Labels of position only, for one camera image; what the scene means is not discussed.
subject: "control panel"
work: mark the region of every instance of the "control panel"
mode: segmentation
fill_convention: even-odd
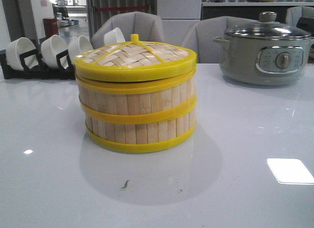
[[[263,73],[286,74],[300,69],[303,49],[294,46],[273,46],[260,50],[256,67]]]

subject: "black dish rack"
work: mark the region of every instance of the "black dish rack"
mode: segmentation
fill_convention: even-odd
[[[25,64],[25,58],[35,55],[38,61],[38,65],[29,68]],[[68,67],[65,69],[60,62],[60,59],[65,57],[67,58]],[[42,55],[39,53],[38,49],[33,49],[31,51],[24,52],[20,54],[20,61],[23,67],[23,70],[14,70],[10,67],[6,60],[5,52],[0,54],[0,62],[2,66],[2,72],[5,79],[10,78],[24,78],[24,79],[75,79],[74,66],[72,65],[69,57],[68,50],[60,52],[56,55],[56,60],[58,63],[58,69],[52,69],[48,67],[42,60]]]

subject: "white bowl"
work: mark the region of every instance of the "white bowl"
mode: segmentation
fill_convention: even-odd
[[[104,35],[104,45],[122,43],[125,42],[123,33],[120,28],[116,27],[115,29],[109,31]]]
[[[70,42],[68,50],[70,60],[73,63],[73,60],[77,55],[81,55],[84,52],[93,50],[93,47],[85,36],[80,36]]]
[[[68,45],[59,35],[53,35],[41,45],[41,54],[44,62],[53,69],[58,69],[56,55],[68,49]],[[66,56],[60,59],[61,65],[66,69],[69,65]]]
[[[11,68],[14,70],[22,71],[23,67],[21,65],[20,54],[27,51],[31,51],[35,48],[36,48],[35,45],[28,38],[25,37],[19,38],[9,43],[8,46],[6,47],[5,54],[6,59]],[[38,65],[36,55],[31,55],[25,58],[25,64],[29,68]]]

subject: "yellow plastic rim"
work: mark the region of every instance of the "yellow plastic rim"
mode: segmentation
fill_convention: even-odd
[[[100,121],[114,124],[148,124],[176,119],[189,113],[196,106],[196,102],[197,97],[194,94],[182,104],[160,112],[138,115],[118,115],[99,112],[86,106],[80,101],[83,111],[88,116]]]
[[[134,40],[129,43],[134,43],[145,47],[142,41]],[[188,55],[179,60],[172,62],[162,62],[155,65],[146,66],[102,66],[95,63],[87,63],[83,61],[85,55],[93,51],[88,51],[83,55],[79,55],[74,59],[75,71],[77,75],[88,79],[110,82],[139,82],[157,80],[168,77],[179,76],[195,69],[197,56],[193,50],[171,45],[175,48],[185,50]]]
[[[88,128],[87,132],[89,136],[94,140],[98,145],[119,151],[119,152],[127,152],[127,153],[149,153],[149,152],[156,152],[156,151],[162,151],[174,146],[177,146],[178,144],[186,141],[194,132],[196,126],[196,120],[194,125],[186,131],[184,134],[173,138],[171,140],[167,141],[161,141],[161,142],[155,142],[155,143],[148,143],[148,144],[124,144],[124,143],[118,143],[114,141],[108,141],[106,139],[103,139],[94,133],[92,133]]]
[[[191,72],[182,74],[176,77],[169,77],[165,79],[145,81],[145,82],[103,82],[96,81],[76,75],[78,84],[90,90],[102,93],[111,94],[140,94],[156,92],[177,86],[181,83],[188,81],[195,75],[196,69]]]

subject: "chair back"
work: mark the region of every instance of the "chair back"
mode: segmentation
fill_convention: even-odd
[[[219,63],[222,47],[212,39],[223,36],[228,28],[250,22],[255,20],[231,16],[202,20],[189,27],[181,46],[194,50],[198,55],[198,63]]]
[[[93,35],[91,39],[93,48],[102,47],[104,35],[116,27],[120,28],[126,41],[131,40],[133,33],[137,33],[141,41],[164,41],[161,18],[153,14],[135,11],[110,17]]]
[[[314,17],[314,8],[310,6],[294,6],[288,8],[285,23],[296,27],[301,17]]]

